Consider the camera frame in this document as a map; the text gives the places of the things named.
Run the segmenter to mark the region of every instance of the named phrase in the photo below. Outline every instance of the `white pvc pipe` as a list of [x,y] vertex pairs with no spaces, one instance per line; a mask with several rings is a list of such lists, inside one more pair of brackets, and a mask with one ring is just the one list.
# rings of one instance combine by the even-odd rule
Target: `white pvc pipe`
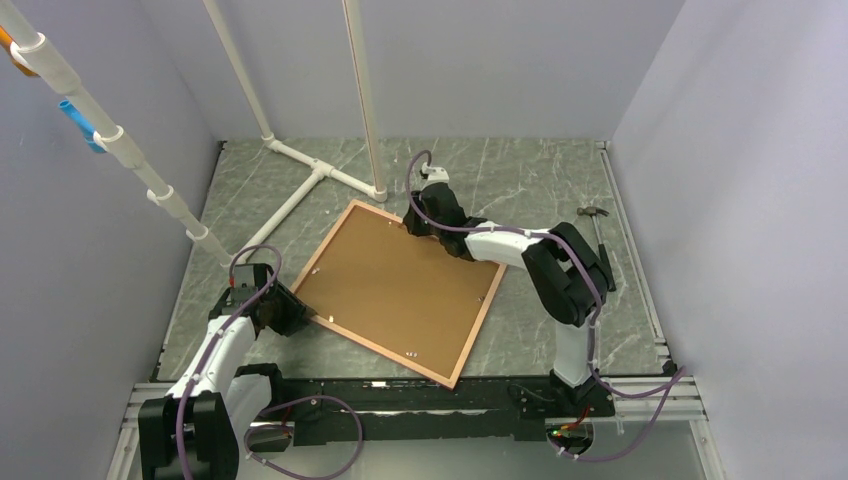
[[[309,175],[309,178],[307,178],[306,181],[304,181],[303,184],[301,184],[301,186],[294,191],[294,193],[289,197],[289,199],[286,200],[286,202],[283,203],[283,205],[279,209],[277,209],[276,212],[274,212],[274,215],[272,215],[271,218],[268,219],[267,222],[265,222],[265,225],[262,225],[262,228],[260,228],[259,231],[257,231],[255,234],[253,234],[252,237],[250,237],[250,240],[248,240],[242,248],[244,249],[247,247],[252,247],[254,245],[259,245],[260,243],[264,242],[265,239],[268,238],[269,235],[271,235],[271,232],[273,232],[289,215],[289,213],[294,210],[294,207],[296,207],[297,204],[300,203],[300,201],[303,200],[303,198],[306,197],[306,195],[312,190],[312,188],[315,187],[315,185],[318,185],[318,182],[323,179],[324,174],[313,170],[312,174]],[[237,263],[245,263],[252,254],[253,252],[248,252],[242,255],[241,257],[239,257]]]
[[272,150],[277,153],[282,153],[283,155],[291,157],[297,160],[298,162],[309,165],[310,167],[315,167],[315,165],[317,165],[318,162],[321,161],[317,158],[310,157],[309,155],[303,152],[295,150],[279,140],[274,140],[273,142],[268,143],[266,146],[269,150]]
[[313,170],[320,171],[333,180],[338,180],[351,188],[359,190],[378,202],[385,200],[385,197],[382,200],[380,199],[380,195],[373,185],[369,185],[362,180],[342,172],[341,170],[337,170],[335,167],[323,160],[319,160],[317,158],[310,157],[303,152],[299,152],[279,140],[274,140],[269,143],[268,148],[274,152],[282,153],[283,155],[291,157],[298,162],[309,165]]
[[147,186],[147,197],[186,227],[186,235],[221,265],[232,258],[209,229],[194,217],[185,201],[147,163],[138,144],[116,125],[83,87],[79,75],[53,44],[38,33],[10,0],[0,0],[0,26],[14,35],[13,55],[23,58],[56,93],[64,95],[97,130],[94,140]]
[[368,76],[368,60],[365,54],[365,41],[362,33],[362,15],[359,0],[342,0],[344,7],[347,36],[350,40],[350,52],[353,57],[353,69],[356,73],[356,88],[359,92],[359,104],[362,108],[362,122],[365,126],[365,142],[368,145],[368,157],[371,159],[371,172],[374,175],[376,195],[372,198],[385,202],[388,197],[386,181],[383,175],[383,161],[380,155],[380,143],[377,138],[377,126],[374,121],[374,103],[371,101],[371,79]]
[[345,185],[347,185],[348,187],[359,190],[360,192],[368,195],[369,197],[373,198],[374,200],[376,200],[378,202],[385,201],[385,199],[386,199],[386,196],[385,196],[386,192],[383,192],[383,195],[380,195],[380,193],[377,192],[377,189],[375,189],[373,185],[369,185],[369,184],[363,182],[362,180],[358,180],[358,179],[344,173],[341,170],[336,170],[335,168],[333,170],[331,170],[330,171],[330,178],[332,178],[333,180],[338,180],[338,181],[344,183]]
[[265,111],[262,110],[262,104],[259,103],[259,97],[256,96],[256,89],[253,88],[253,83],[247,75],[247,69],[244,68],[244,62],[241,60],[241,55],[233,42],[233,36],[230,34],[230,29],[227,27],[227,22],[221,14],[221,9],[218,8],[218,2],[215,0],[203,0],[203,5],[206,7],[206,12],[212,20],[212,25],[215,26],[215,31],[218,32],[218,38],[221,39],[221,44],[224,46],[224,51],[227,53],[227,58],[230,59],[230,65],[236,72],[241,89],[244,91],[244,96],[247,97],[247,103],[250,104],[250,109],[253,110],[253,116],[256,117],[256,123],[259,125],[259,131],[262,132],[262,140],[269,142],[274,139],[274,133],[271,131],[271,126],[268,124],[268,117],[265,116]]

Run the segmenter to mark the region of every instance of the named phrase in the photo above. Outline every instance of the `hammer head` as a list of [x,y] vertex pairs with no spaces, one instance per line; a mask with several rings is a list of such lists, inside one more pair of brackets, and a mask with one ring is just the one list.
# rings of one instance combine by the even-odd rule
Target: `hammer head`
[[588,215],[590,217],[594,217],[595,215],[603,215],[606,217],[609,216],[609,212],[604,210],[603,208],[588,206],[579,207],[577,209],[577,215]]

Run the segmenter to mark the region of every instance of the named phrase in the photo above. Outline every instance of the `blue clip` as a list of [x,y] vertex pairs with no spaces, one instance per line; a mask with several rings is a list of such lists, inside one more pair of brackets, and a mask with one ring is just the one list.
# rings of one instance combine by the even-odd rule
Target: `blue clip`
[[59,110],[65,112],[65,115],[77,124],[77,127],[79,127],[82,132],[82,136],[85,137],[85,142],[94,153],[106,153],[106,150],[103,150],[100,145],[94,142],[94,127],[88,123],[88,120],[79,113],[79,110],[77,110],[71,102],[68,100],[62,100],[59,102]]

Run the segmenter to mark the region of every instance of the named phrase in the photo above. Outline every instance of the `orange clip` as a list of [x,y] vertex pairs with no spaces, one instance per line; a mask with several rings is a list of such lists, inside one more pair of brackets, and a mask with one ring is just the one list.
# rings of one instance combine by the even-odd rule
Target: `orange clip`
[[9,48],[10,48],[10,47],[11,47],[11,45],[12,45],[12,41],[13,41],[13,40],[12,40],[12,37],[10,37],[10,36],[9,36],[9,34],[8,34],[8,33],[6,33],[6,31],[5,31],[5,30],[3,30],[2,28],[0,28],[0,43],[2,43],[2,44],[3,44],[3,49],[4,49],[4,50],[6,50],[6,53],[8,53],[8,54],[9,54],[9,58],[12,60],[12,63],[14,63],[14,64],[15,64],[15,66],[16,66],[16,67],[18,67],[18,70],[20,70],[20,71],[21,71],[21,73],[23,73],[23,74],[24,74],[24,75],[26,75],[27,77],[37,77],[37,76],[38,76],[38,74],[37,74],[37,73],[35,73],[35,72],[33,72],[32,70],[30,70],[30,69],[26,68],[25,66],[21,65],[20,63],[18,63],[18,61],[17,61],[17,60],[15,60],[14,58],[12,58],[12,52],[9,50]]

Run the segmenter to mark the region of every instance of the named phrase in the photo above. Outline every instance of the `wooden frame border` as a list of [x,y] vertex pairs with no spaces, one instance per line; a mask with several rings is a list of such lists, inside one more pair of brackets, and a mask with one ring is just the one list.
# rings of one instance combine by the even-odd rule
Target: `wooden frame border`
[[[303,267],[303,270],[301,270],[300,275],[298,275],[297,279],[292,284],[292,292],[297,294],[297,291],[300,288],[300,285],[306,279],[306,276],[309,274],[310,271],[312,271],[313,266],[318,262],[318,259],[321,258],[321,255],[324,254],[324,250],[327,248],[330,242],[333,241],[333,238],[336,236],[336,233],[347,221],[348,217],[350,216],[350,213],[356,208],[362,208],[368,210],[369,212],[376,213],[392,222],[401,223],[403,221],[400,217],[386,212],[385,210],[373,207],[360,200],[352,200],[350,204],[348,204],[347,208],[345,208],[345,211],[342,212],[342,215],[336,221],[336,224],[333,225],[333,228],[331,228],[330,231],[327,233],[327,236],[324,237],[324,240],[321,242],[321,245],[318,247],[317,250],[315,250],[315,253],[312,255],[312,258],[310,258],[309,261],[306,262],[306,266]],[[453,368],[453,372],[451,373],[451,376],[449,378],[445,377],[444,375],[440,375],[418,363],[415,363],[407,357],[404,357],[381,345],[378,345],[377,343],[372,342],[371,340],[368,340],[365,337],[357,335],[356,333],[351,332],[350,330],[344,327],[336,325],[335,323],[330,323],[319,315],[315,315],[314,317],[312,317],[312,321],[317,323],[318,325],[321,325],[329,330],[338,333],[339,335],[353,340],[354,342],[374,352],[377,352],[380,355],[383,355],[384,357],[389,358],[390,360],[393,360],[403,365],[404,367],[409,368],[410,370],[418,372],[427,378],[435,380],[441,383],[442,385],[453,389],[453,387],[456,386],[456,382],[459,380],[459,375],[462,373],[462,368],[465,366],[466,360],[468,360],[468,355],[471,353],[471,347],[474,345],[474,341],[477,339],[477,334],[480,332],[480,327],[483,326],[483,319],[486,318],[486,314],[489,312],[489,307],[492,304],[492,299],[495,297],[495,292],[500,286],[501,280],[504,276],[504,272],[506,272],[506,265],[499,265],[497,272],[495,272],[495,277],[492,279],[492,285],[489,286],[489,291],[486,292],[486,297],[483,300],[482,305],[480,306],[480,311],[477,313],[477,318],[474,319],[474,324],[471,326],[471,331],[468,332],[468,338],[465,341],[465,346],[462,347],[462,351],[460,352],[459,357],[457,358],[456,364]]]

